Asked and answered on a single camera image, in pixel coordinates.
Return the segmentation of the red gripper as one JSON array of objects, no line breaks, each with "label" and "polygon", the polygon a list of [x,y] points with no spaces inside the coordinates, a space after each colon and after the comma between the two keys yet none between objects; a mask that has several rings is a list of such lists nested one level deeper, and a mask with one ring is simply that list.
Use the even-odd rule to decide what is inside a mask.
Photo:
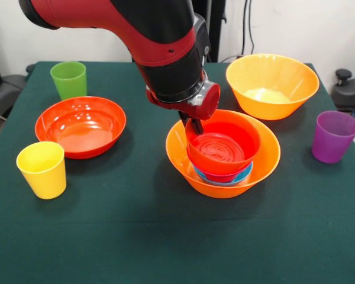
[{"label": "red gripper", "polygon": [[189,120],[196,135],[202,135],[204,128],[201,120],[208,120],[218,107],[220,100],[220,86],[217,83],[204,83],[199,93],[192,99],[178,103],[165,103],[157,100],[153,91],[146,87],[148,100],[159,107],[177,110],[180,120],[186,126]]}]

